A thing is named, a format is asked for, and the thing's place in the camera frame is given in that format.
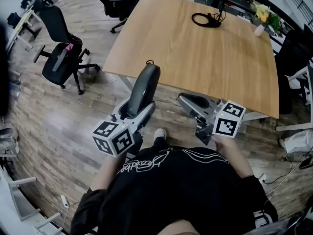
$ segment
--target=wooden table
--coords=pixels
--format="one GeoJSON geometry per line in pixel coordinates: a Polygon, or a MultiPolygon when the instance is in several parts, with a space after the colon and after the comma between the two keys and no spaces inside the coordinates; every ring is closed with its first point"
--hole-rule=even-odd
{"type": "Polygon", "coordinates": [[[137,78],[152,59],[161,68],[161,84],[230,99],[257,115],[278,118],[269,35],[256,37],[254,25],[228,13],[219,28],[200,27],[191,21],[196,12],[217,10],[185,0],[140,0],[103,71],[137,78]]]}

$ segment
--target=flower vase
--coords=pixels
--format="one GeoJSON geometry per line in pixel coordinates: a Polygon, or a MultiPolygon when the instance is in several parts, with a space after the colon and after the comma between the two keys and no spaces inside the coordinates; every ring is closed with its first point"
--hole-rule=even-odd
{"type": "Polygon", "coordinates": [[[259,26],[256,27],[255,31],[254,31],[254,35],[256,35],[257,37],[261,36],[263,31],[265,30],[265,27],[260,24],[259,26]]]}

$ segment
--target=wooden floor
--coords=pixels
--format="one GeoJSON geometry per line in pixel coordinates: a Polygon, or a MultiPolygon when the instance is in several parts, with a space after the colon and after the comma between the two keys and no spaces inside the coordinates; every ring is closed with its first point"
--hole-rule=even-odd
{"type": "MultiPolygon", "coordinates": [[[[84,47],[90,50],[90,61],[103,66],[118,36],[111,34],[110,28],[118,20],[105,16],[98,0],[60,0],[57,5],[69,31],[80,37],[84,47]]],[[[18,179],[37,177],[36,182],[22,189],[45,215],[60,212],[62,217],[57,223],[62,225],[66,209],[60,195],[64,194],[70,205],[79,201],[105,159],[92,142],[92,127],[129,94],[114,75],[103,72],[96,77],[93,74],[81,77],[85,89],[81,96],[77,94],[73,77],[66,83],[65,90],[48,82],[41,75],[46,58],[40,57],[36,64],[32,60],[42,44],[51,51],[56,43],[50,39],[43,24],[34,26],[43,27],[32,43],[34,48],[25,51],[15,45],[10,57],[11,68],[22,73],[22,92],[13,101],[10,115],[20,134],[20,153],[14,160],[14,172],[18,179]]],[[[170,144],[203,146],[194,135],[195,121],[187,117],[177,102],[179,93],[177,89],[158,86],[156,111],[143,130],[144,147],[153,143],[153,133],[159,127],[167,128],[170,144]]],[[[286,153],[277,145],[282,133],[276,132],[275,127],[307,119],[308,114],[295,102],[294,113],[281,116],[278,121],[267,118],[262,124],[255,120],[242,125],[237,141],[256,176],[265,173],[270,181],[289,171],[291,164],[283,162],[286,153]]],[[[302,154],[296,154],[293,159],[302,158],[302,154]]],[[[290,217],[303,208],[313,192],[312,173],[313,168],[296,169],[269,195],[280,218],[290,217]]],[[[277,187],[280,181],[265,186],[265,192],[277,187]]],[[[69,209],[67,231],[76,208],[77,205],[69,209]]]]}

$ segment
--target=white desk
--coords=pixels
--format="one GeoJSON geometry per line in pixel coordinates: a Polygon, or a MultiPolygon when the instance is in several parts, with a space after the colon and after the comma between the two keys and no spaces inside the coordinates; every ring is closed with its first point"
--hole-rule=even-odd
{"type": "Polygon", "coordinates": [[[34,11],[33,10],[28,10],[21,18],[20,22],[18,23],[18,25],[15,27],[15,29],[13,30],[12,34],[9,37],[9,41],[6,44],[5,50],[9,51],[10,48],[12,47],[12,44],[15,42],[15,39],[19,39],[27,48],[33,48],[32,45],[30,45],[24,38],[22,38],[19,33],[21,32],[24,23],[27,23],[28,25],[31,26],[31,23],[28,21],[31,15],[34,15],[34,11]]]}
{"type": "MultiPolygon", "coordinates": [[[[11,181],[6,170],[3,171],[1,167],[0,174],[1,178],[4,178],[5,181],[11,181]]],[[[5,183],[6,182],[0,181],[0,225],[8,234],[37,235],[34,227],[44,223],[47,219],[45,219],[40,213],[36,213],[24,221],[21,221],[12,201],[8,201],[11,196],[7,195],[5,183]]],[[[22,204],[23,208],[26,208],[29,212],[36,210],[18,189],[16,189],[15,192],[19,197],[19,204],[22,204]]],[[[55,234],[59,229],[48,223],[42,227],[41,230],[46,234],[55,234]]]]}

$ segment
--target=green leaves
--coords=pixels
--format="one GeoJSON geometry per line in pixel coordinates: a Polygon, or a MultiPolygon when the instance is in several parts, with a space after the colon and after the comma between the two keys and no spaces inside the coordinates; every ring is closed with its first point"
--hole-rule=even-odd
{"type": "Polygon", "coordinates": [[[270,12],[268,15],[267,24],[272,26],[276,32],[276,31],[278,31],[278,28],[279,28],[279,20],[280,19],[279,19],[277,14],[270,12]]]}

